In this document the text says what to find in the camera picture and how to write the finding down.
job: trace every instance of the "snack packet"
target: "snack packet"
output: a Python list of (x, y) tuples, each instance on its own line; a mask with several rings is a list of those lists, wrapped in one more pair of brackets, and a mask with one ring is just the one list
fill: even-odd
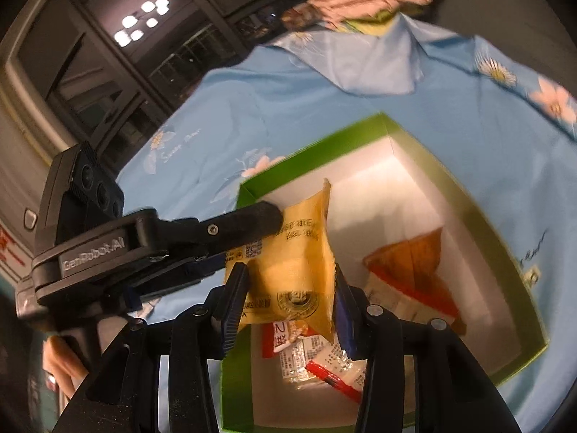
[(335, 258), (327, 238), (331, 185), (287, 207), (281, 231), (233, 249), (226, 257), (226, 279), (236, 262), (249, 267), (250, 289), (239, 329), (246, 324), (305, 320), (332, 340)]
[(284, 350), (302, 335), (310, 337), (316, 332), (303, 320), (291, 320), (273, 322), (263, 325), (263, 358), (272, 358), (275, 354)]
[(348, 358), (336, 338), (333, 345), (324, 347), (307, 363), (307, 371), (355, 402), (361, 403), (366, 360), (353, 361)]
[(281, 350), (279, 360), (283, 380), (290, 383), (317, 380), (315, 374), (307, 370), (307, 366), (327, 346), (330, 346), (328, 341), (317, 334), (299, 337), (295, 343)]
[(363, 259), (370, 271), (365, 293), (398, 318), (426, 324), (444, 319), (458, 334), (466, 326), (446, 284), (436, 273), (442, 228), (383, 248)]

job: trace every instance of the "cardboard box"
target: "cardboard box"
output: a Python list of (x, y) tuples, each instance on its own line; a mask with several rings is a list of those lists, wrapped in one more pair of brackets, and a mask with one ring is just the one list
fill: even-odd
[[(365, 286), (362, 259), (375, 249), (443, 226), (438, 275), (467, 324), (463, 341), (494, 383), (531, 363), (547, 337), (516, 260), (455, 178), (384, 114), (341, 130), (241, 185), (238, 206), (284, 208), (332, 184), (328, 237), (348, 283)], [(283, 384), (263, 359), (260, 326), (241, 331), (223, 362), (223, 429), (242, 433), (352, 433), (358, 404), (328, 385)], [(405, 425), (414, 421), (406, 370)]]

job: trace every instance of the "screw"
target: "screw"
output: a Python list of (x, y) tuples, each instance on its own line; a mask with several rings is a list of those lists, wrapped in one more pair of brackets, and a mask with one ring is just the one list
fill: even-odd
[(197, 304), (196, 306), (192, 306), (192, 314), (195, 316), (204, 316), (208, 312), (206, 306), (202, 304)]
[(144, 320), (133, 319), (131, 320), (131, 330), (140, 330), (144, 327)]
[(446, 322), (442, 319), (433, 319), (431, 321), (431, 326), (435, 330), (445, 330), (446, 329)]
[(383, 312), (385, 312), (385, 310), (379, 306), (378, 304), (370, 304), (366, 307), (366, 311), (371, 315), (371, 316), (380, 316), (381, 314), (383, 314)]

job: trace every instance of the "white daisy print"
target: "white daisy print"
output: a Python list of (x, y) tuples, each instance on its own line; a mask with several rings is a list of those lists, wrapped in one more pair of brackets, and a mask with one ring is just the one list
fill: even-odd
[(300, 47), (304, 47), (313, 41), (313, 36), (310, 32), (293, 32), (291, 38), (292, 41)]
[(493, 80), (501, 85), (515, 86), (517, 84), (517, 77), (497, 60), (491, 58), (478, 58), (477, 70), (479, 73), (493, 78)]
[(157, 173), (157, 150), (163, 149), (167, 141), (172, 140), (176, 133), (174, 131), (159, 131), (150, 143), (150, 153), (144, 159), (144, 171), (148, 174)]

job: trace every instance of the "light blue bedsheet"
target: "light blue bedsheet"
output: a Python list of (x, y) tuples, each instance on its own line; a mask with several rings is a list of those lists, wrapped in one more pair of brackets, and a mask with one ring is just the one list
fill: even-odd
[[(375, 112), (416, 137), (476, 199), (524, 269), (550, 346), (500, 391), (526, 433), (539, 431), (577, 375), (575, 100), (480, 38), (398, 16), (383, 37), (324, 29), (257, 47), (207, 74), (119, 176), (125, 213), (164, 219), (234, 208), (238, 185), (266, 165)], [(176, 317), (221, 272), (164, 297), (149, 322)], [(161, 430), (168, 431), (163, 365)], [(211, 364), (219, 402), (219, 364)]]

